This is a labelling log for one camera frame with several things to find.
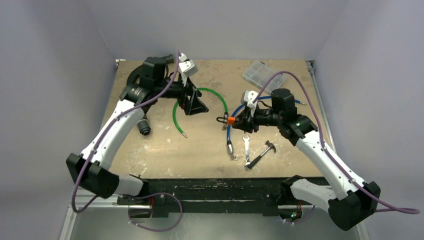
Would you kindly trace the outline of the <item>orange black padlock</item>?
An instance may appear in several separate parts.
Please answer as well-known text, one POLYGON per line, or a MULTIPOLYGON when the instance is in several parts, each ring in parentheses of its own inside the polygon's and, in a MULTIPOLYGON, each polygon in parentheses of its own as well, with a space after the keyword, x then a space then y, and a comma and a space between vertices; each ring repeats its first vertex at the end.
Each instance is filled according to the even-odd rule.
POLYGON ((228 117, 219 116, 219 117, 216 118, 216 121, 219 122, 219 123, 231 126, 237 121, 237 118, 234 117, 234 116, 228 116, 228 117))

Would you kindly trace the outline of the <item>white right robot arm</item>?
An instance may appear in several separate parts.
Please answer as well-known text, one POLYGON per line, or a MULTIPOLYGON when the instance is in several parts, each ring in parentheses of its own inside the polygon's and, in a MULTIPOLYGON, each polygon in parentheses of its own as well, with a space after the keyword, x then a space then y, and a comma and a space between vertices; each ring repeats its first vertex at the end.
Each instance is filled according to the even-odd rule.
POLYGON ((318 127, 299 114, 293 94, 286 88, 271 92, 271 106, 260 109, 253 90, 241 96, 244 110, 228 118, 228 125, 245 133, 257 132, 259 126, 275 126, 279 133, 307 156, 322 173, 329 188, 295 175, 283 181, 277 203, 306 201, 324 211, 341 230, 348 231, 377 211, 381 189, 354 173, 320 136, 318 127))

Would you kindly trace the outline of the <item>silver open-end wrench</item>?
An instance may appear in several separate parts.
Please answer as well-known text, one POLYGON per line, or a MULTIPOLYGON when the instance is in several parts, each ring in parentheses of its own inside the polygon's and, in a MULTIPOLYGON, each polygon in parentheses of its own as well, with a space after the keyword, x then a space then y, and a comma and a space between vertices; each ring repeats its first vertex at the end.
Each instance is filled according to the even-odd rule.
POLYGON ((248 171, 249 170, 248 166, 250 164, 250 137, 248 135, 244 135, 242 140, 244 141, 244 151, 245 151, 244 169, 248 171))

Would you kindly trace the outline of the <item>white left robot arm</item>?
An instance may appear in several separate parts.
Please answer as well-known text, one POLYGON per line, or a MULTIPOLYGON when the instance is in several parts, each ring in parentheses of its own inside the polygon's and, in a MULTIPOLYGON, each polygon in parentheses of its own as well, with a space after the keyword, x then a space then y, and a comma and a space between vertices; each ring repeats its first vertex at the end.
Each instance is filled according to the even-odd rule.
POLYGON ((129 195, 138 205, 148 201, 144 180, 109 171, 131 129, 140 125, 158 98, 176 99, 187 116, 209 111, 199 99, 202 96, 199 88, 190 80, 199 70, 194 61, 179 53, 176 68, 168 75, 168 65, 172 63, 171 56, 148 57, 128 75, 116 107, 100 132, 81 153, 71 153, 66 159, 76 187, 104 199, 117 194, 129 195))

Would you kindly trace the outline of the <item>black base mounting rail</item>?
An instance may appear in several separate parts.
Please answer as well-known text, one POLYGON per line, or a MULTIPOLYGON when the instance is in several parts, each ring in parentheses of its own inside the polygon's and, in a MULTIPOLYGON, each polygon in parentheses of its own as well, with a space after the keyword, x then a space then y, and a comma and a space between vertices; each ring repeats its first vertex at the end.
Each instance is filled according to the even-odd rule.
POLYGON ((259 178, 149 179, 137 197, 120 196, 117 204, 136 207, 151 204, 154 218, 170 213, 261 214, 274 217, 279 207, 295 206, 289 184, 301 176, 259 178))

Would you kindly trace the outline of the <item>aluminium frame rail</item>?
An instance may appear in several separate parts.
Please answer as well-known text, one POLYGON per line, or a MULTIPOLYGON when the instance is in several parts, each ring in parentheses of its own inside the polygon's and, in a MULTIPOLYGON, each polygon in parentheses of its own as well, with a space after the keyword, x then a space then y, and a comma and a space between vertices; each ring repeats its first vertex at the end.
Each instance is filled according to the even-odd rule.
POLYGON ((148 213, 147 205, 119 205, 116 195, 94 200, 82 213, 68 207, 60 240, 154 240, 159 233, 130 223, 130 210, 148 213))

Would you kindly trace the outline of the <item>clear plastic screw box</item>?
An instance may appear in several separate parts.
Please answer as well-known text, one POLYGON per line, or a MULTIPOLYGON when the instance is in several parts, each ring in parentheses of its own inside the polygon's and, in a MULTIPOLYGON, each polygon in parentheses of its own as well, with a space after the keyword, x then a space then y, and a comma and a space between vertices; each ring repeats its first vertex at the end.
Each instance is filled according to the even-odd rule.
MULTIPOLYGON (((277 73, 276 70, 266 65, 264 62, 255 60, 243 72, 243 78, 252 85, 262 89, 267 81, 277 73)), ((286 80, 285 74, 279 74, 266 86, 264 92, 270 94, 273 90, 279 89, 286 80)))

